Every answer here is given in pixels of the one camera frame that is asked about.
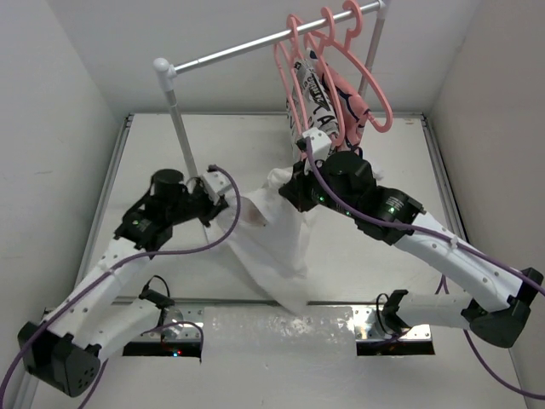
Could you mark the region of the white t shirt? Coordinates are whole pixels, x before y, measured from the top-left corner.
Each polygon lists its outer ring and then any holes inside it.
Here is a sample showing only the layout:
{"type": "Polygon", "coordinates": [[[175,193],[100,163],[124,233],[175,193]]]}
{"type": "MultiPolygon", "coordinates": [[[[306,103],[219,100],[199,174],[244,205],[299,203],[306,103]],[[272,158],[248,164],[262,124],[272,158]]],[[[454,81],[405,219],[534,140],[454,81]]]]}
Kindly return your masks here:
{"type": "Polygon", "coordinates": [[[309,300],[331,279],[350,286],[369,275],[375,245],[347,220],[328,211],[299,212],[278,190],[291,178],[289,169],[236,176],[240,194],[227,193],[229,207],[214,220],[227,239],[214,252],[216,263],[253,291],[300,315],[309,300]]]}

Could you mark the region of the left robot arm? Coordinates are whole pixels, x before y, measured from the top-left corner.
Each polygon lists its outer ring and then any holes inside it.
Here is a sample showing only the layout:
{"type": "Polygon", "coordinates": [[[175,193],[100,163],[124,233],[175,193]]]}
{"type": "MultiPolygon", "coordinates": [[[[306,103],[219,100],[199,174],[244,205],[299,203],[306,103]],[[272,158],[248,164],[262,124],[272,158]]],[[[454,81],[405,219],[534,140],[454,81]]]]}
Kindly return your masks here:
{"type": "Polygon", "coordinates": [[[174,301],[145,289],[124,310],[105,312],[120,291],[141,277],[174,228],[197,220],[208,227],[238,193],[233,178],[211,165],[188,187],[178,170],[156,171],[149,187],[123,215],[106,250],[65,301],[40,323],[18,333],[17,360],[27,373],[70,397],[78,397],[99,376],[109,358],[141,334],[158,329],[174,301]]]}

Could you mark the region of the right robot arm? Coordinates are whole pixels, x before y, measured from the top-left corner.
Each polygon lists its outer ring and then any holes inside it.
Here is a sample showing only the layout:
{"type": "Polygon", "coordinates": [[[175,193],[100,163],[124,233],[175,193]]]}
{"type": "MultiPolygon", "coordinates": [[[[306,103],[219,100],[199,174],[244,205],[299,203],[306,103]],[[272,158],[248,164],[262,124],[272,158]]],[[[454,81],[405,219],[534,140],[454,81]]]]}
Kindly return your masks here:
{"type": "Polygon", "coordinates": [[[300,212],[322,205],[351,218],[368,237],[415,256],[463,289],[461,295],[443,296],[393,291],[376,315],[382,336],[428,324],[471,331],[508,349],[524,330],[542,274],[534,268],[511,274],[497,266],[416,199],[379,185],[366,160],[341,152],[325,161],[300,161],[279,193],[300,212]]]}

